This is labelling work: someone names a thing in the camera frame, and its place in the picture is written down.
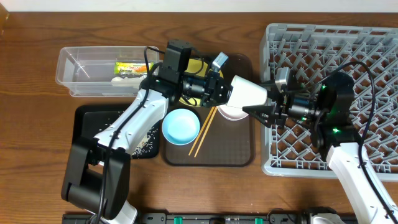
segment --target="transparent box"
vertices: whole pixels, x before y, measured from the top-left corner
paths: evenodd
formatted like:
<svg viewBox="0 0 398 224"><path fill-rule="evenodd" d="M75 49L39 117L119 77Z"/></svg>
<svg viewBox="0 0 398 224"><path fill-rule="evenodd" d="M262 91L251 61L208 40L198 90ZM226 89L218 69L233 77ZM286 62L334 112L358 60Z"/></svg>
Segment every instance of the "transparent box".
<svg viewBox="0 0 398 224"><path fill-rule="evenodd" d="M144 63L144 48L64 47L58 58L55 81L68 87L71 96L136 96L142 80L128 83L112 83L111 80L116 77L116 62ZM149 63L159 62L158 52L148 50L147 57Z"/></svg>

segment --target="dark tray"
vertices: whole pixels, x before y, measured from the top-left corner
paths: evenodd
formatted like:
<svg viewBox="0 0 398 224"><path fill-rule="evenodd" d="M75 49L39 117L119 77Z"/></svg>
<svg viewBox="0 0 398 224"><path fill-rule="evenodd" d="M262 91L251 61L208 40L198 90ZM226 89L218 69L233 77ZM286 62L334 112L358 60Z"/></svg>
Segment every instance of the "dark tray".
<svg viewBox="0 0 398 224"><path fill-rule="evenodd" d="M93 139L96 134L114 123L129 106L129 104L84 105L77 108L72 141L78 137ZM149 159L159 153L160 122L156 123L149 132L148 142L151 144L145 145L140 150L136 149L137 153L133 154L131 159Z"/></svg>
<svg viewBox="0 0 398 224"><path fill-rule="evenodd" d="M231 83L235 75L252 80L252 65L249 58L241 54L228 55L228 63L221 70L224 79ZM181 103L169 108L192 110L199 117L201 126L206 119L209 108L191 107ZM207 132L206 138L194 157L197 146L191 156L188 156L193 142L185 146L176 146L164 139L162 157L173 166L225 166L242 167L254 159L254 121L246 117L240 121L228 121L217 111Z"/></svg>

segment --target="white wire rack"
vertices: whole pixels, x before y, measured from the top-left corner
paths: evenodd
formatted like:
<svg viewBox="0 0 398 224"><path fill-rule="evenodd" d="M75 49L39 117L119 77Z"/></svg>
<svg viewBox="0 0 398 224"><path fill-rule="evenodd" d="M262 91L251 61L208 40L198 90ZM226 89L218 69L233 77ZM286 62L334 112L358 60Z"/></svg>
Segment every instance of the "white wire rack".
<svg viewBox="0 0 398 224"><path fill-rule="evenodd" d="M364 145L379 178L398 181L397 54L398 29L270 24L260 44L261 78L269 80L278 68L290 67L309 85L344 63L366 63L374 74L376 111ZM345 71L355 82L351 119L362 133L371 107L370 81L360 65ZM263 127L261 157L268 175L336 178L312 146L310 132L289 120L283 130Z"/></svg>

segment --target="wooden chopstick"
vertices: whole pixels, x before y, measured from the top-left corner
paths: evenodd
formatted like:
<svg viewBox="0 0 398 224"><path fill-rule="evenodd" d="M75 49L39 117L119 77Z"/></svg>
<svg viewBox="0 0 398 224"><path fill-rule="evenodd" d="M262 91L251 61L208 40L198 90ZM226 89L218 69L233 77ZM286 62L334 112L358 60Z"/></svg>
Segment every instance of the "wooden chopstick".
<svg viewBox="0 0 398 224"><path fill-rule="evenodd" d="M216 113L217 113L217 110L214 110L214 111L213 111L213 114L211 115L211 118L210 118L210 120L209 120L209 123L207 124L206 130L205 130L205 133L204 133L204 134L203 134L203 136L201 137L201 140L200 140L200 142L199 142L199 146L198 146L197 152L195 153L195 156L194 156L194 157L196 157L196 156L197 156L197 154L198 154L198 152L199 152L199 149L200 149L200 146L201 146L201 144L202 144L203 140L205 140L205 137L206 137L207 131L209 130L209 128L210 128L210 124L211 124L211 122L213 121L214 115L216 115Z"/></svg>
<svg viewBox="0 0 398 224"><path fill-rule="evenodd" d="M193 148L194 148L195 145L197 144L197 142L198 142L198 140L199 140L199 137L200 137L201 133L203 132L203 130L205 129L205 126L206 126L206 124L207 124L207 121L209 120L210 116L213 114L213 111L215 110L215 108L216 108L215 106L212 107L211 110L210 110L210 112L209 112L209 115L207 115L207 118L206 118L205 122L203 123L203 126L201 127L200 132L199 132L197 138L195 139L195 142L193 143L193 146L192 146L192 148L191 148L191 151L189 151L188 156L191 156L191 153L192 153L192 151L193 151Z"/></svg>

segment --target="blue bowl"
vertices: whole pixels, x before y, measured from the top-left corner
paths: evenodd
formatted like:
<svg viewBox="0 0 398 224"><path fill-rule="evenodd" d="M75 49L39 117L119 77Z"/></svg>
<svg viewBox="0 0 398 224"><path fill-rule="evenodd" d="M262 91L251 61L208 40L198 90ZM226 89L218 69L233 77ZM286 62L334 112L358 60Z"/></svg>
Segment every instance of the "blue bowl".
<svg viewBox="0 0 398 224"><path fill-rule="evenodd" d="M190 110L171 111L163 120L162 132L168 142L183 146L198 136L200 123L198 116Z"/></svg>

